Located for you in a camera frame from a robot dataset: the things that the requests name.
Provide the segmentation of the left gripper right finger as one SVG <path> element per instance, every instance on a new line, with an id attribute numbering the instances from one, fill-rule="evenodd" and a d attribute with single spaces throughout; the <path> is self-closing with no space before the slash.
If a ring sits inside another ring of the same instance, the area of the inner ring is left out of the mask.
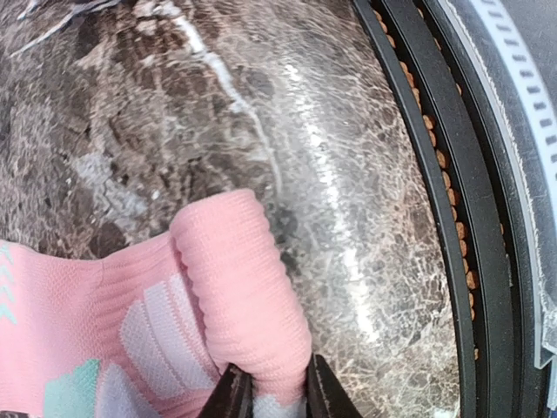
<path id="1" fill-rule="evenodd" d="M 362 417 L 325 358 L 320 354 L 312 354 L 306 371 L 306 398 L 308 417 Z"/>

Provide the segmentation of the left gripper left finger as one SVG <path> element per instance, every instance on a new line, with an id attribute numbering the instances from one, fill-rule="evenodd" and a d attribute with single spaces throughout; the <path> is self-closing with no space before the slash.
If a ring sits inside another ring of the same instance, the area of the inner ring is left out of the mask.
<path id="1" fill-rule="evenodd" d="M 252 377 L 229 364 L 206 402 L 207 418 L 252 418 Z"/>

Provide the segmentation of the pink patterned sock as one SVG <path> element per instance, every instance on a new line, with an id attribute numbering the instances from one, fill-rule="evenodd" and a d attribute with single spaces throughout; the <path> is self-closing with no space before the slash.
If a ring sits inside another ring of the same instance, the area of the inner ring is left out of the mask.
<path id="1" fill-rule="evenodd" d="M 312 337 L 263 206 L 242 189 L 100 260 L 1 245 L 1 407 L 196 417 L 230 365 L 257 417 L 305 416 Z"/>

